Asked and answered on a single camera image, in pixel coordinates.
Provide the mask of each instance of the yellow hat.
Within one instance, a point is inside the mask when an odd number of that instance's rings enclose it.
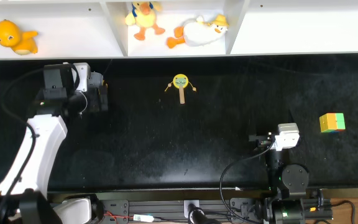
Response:
[[[216,19],[211,23],[216,24],[218,26],[227,26],[227,27],[229,26],[229,24],[226,22],[226,17],[224,17],[224,15],[222,14],[216,16]]]

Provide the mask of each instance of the rubik's cube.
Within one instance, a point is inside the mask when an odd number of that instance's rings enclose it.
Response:
[[[345,118],[342,113],[326,113],[320,117],[322,133],[338,132],[345,130]]]

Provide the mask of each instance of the orange plush toy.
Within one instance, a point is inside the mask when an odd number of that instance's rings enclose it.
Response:
[[[10,47],[18,55],[37,53],[38,48],[33,37],[38,35],[36,31],[23,32],[18,26],[8,20],[0,22],[0,44]]]

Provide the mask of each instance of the black tabletop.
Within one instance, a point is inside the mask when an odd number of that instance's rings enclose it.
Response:
[[[20,74],[64,60],[0,61],[0,97]],[[248,135],[276,131],[289,114],[301,139],[292,162],[310,187],[358,187],[358,54],[69,60],[104,73],[109,111],[71,119],[52,174],[52,191],[215,188],[232,161],[257,152]],[[178,74],[196,87],[167,84]],[[9,106],[22,116],[42,76],[20,83]],[[319,117],[344,113],[346,130],[320,133]],[[0,181],[25,128],[0,107]],[[264,158],[233,167],[225,186],[264,189]]]

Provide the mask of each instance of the metal bracket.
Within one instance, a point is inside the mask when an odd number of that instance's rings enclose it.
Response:
[[[259,222],[260,220],[255,216],[254,212],[249,212],[251,206],[255,204],[255,199],[253,198],[232,198],[230,199],[230,208],[239,216],[247,218],[252,221]],[[243,223],[242,220],[232,217],[231,221],[233,223]]]
[[[129,216],[129,202],[128,200],[100,200],[104,209],[111,212],[113,215]],[[128,218],[117,218],[117,222],[113,217],[105,216],[100,224],[127,224]]]
[[[189,217],[189,204],[193,204],[196,207],[200,207],[200,201],[199,200],[184,200],[183,201],[183,214],[186,218]]]

